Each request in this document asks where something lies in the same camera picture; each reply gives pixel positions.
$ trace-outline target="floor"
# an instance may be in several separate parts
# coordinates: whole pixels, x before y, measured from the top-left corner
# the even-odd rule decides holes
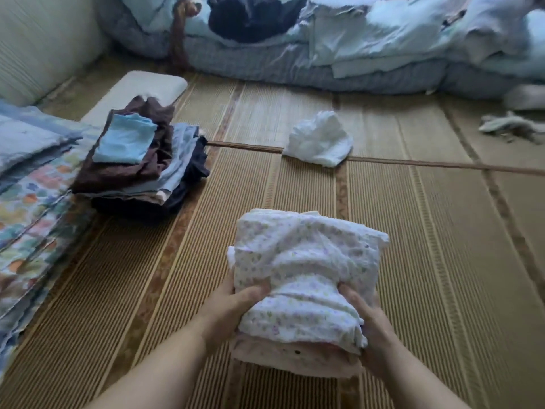
[[[78,120],[127,70],[109,57],[41,104]],[[336,95],[187,75],[176,121],[199,124],[212,174],[158,228],[97,217],[26,333],[6,408],[78,408],[183,326],[226,268],[251,208],[318,210],[385,231],[379,293],[404,343],[473,408],[545,400],[545,145],[482,136],[498,105],[441,95]],[[291,127],[334,109],[355,138],[335,170],[278,153]],[[210,358],[190,408],[387,408],[364,374],[292,376]]]

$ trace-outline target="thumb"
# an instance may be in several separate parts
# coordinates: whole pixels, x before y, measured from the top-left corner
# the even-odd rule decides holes
[[[235,309],[242,315],[251,309],[256,303],[263,300],[271,291],[269,280],[264,280],[255,286],[247,287],[231,297],[234,300]]]
[[[341,282],[338,285],[338,290],[346,301],[349,302],[354,309],[356,309],[361,318],[367,320],[371,316],[371,307],[350,286]]]

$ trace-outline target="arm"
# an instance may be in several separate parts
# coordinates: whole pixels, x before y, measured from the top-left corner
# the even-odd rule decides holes
[[[369,306],[345,284],[339,285],[339,292],[365,321],[368,346],[362,363],[384,382],[396,408],[469,409],[399,341],[380,307]]]
[[[87,409],[185,407],[208,355],[233,334],[242,314],[269,290],[264,282],[233,294],[233,273],[229,272],[185,327],[160,344]]]

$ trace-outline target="black garment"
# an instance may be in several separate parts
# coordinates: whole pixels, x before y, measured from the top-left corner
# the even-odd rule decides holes
[[[204,166],[208,156],[204,152],[207,143],[208,141],[204,136],[199,137],[180,185],[173,190],[163,205],[140,201],[139,199],[99,197],[91,199],[92,207],[106,215],[120,216],[152,225],[168,218],[170,215],[177,214],[189,191],[200,182],[201,178],[206,178],[210,174],[210,171]]]
[[[208,0],[208,27],[239,43],[257,43],[295,25],[306,0]]]

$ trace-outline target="stack of folded clothes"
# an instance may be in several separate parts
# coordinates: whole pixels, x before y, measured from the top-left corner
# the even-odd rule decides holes
[[[69,188],[100,130],[0,101],[0,379],[93,210]]]
[[[170,125],[174,107],[136,96],[112,110],[72,185],[105,214],[155,224],[179,212],[205,168],[198,126]]]

